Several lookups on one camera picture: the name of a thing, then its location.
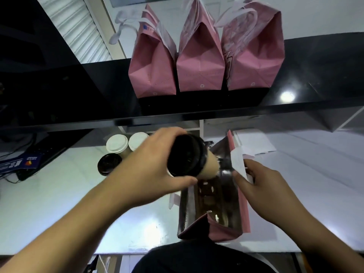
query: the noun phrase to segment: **black counter surface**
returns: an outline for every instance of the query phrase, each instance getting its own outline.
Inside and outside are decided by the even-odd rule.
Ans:
[[[82,96],[78,95],[77,101],[72,102],[72,107],[77,107],[75,111],[78,112],[70,115],[68,110],[67,117],[47,114],[45,110],[38,113],[41,117],[32,115],[31,119],[19,120],[19,113],[12,110],[6,114],[5,120],[2,119],[0,133],[173,123],[360,106],[364,105],[363,46],[364,33],[285,40],[286,59],[271,88],[228,91],[223,85],[221,91],[178,92],[175,96],[141,99],[136,98],[128,77],[130,59],[74,65],[70,67],[86,70],[102,96],[93,92],[93,101],[88,102],[87,96],[84,96],[84,101],[79,101]],[[47,79],[80,70],[70,67],[53,69],[52,74],[48,71]],[[12,78],[32,74],[17,73],[18,76]],[[74,79],[78,76],[82,74],[73,74]],[[83,95],[87,95],[87,86],[93,86],[82,80],[76,84],[84,87]],[[99,104],[94,101],[95,98],[99,99]],[[59,101],[52,100],[58,104],[59,115],[62,109],[67,110],[70,106],[67,99],[75,99],[71,90],[66,90]]]

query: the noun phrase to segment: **white counter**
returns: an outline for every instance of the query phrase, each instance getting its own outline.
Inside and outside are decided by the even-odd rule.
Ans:
[[[299,118],[281,114],[248,123],[206,125],[204,139],[219,140],[228,127],[255,127],[265,132],[278,151],[256,160],[279,170],[316,218],[352,248],[364,250],[364,136],[320,130],[304,114]],[[71,148],[22,183],[0,180],[0,255],[18,252],[101,182],[96,165],[104,154],[103,146]],[[178,207],[169,210],[168,202],[165,196],[122,215],[96,252],[145,253],[177,242]],[[252,233],[224,245],[253,252],[299,251],[287,235],[250,207],[249,215]]]

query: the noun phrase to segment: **foil insulated bag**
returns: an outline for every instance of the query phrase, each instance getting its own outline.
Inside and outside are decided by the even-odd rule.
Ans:
[[[216,21],[229,90],[271,87],[283,63],[282,15],[267,4],[235,0]]]
[[[177,59],[180,91],[221,90],[225,62],[214,19],[202,0],[182,0],[190,8]]]
[[[233,148],[229,132],[210,149],[218,157],[219,175],[181,191],[178,238],[209,237],[222,242],[250,232],[248,202],[231,175]]]
[[[117,43],[125,27],[137,32],[128,72],[136,96],[175,95],[176,45],[150,6],[145,6],[141,17],[135,15],[135,11],[121,10],[115,22],[120,27],[111,37],[110,44]],[[131,22],[139,22],[139,30],[130,25]]]

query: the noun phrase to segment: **printed logo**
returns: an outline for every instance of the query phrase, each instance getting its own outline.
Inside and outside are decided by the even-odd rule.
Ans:
[[[233,62],[233,56],[230,56],[231,51],[228,51],[224,54],[226,69],[225,69],[225,78],[228,80],[230,77],[231,71],[231,63]]]

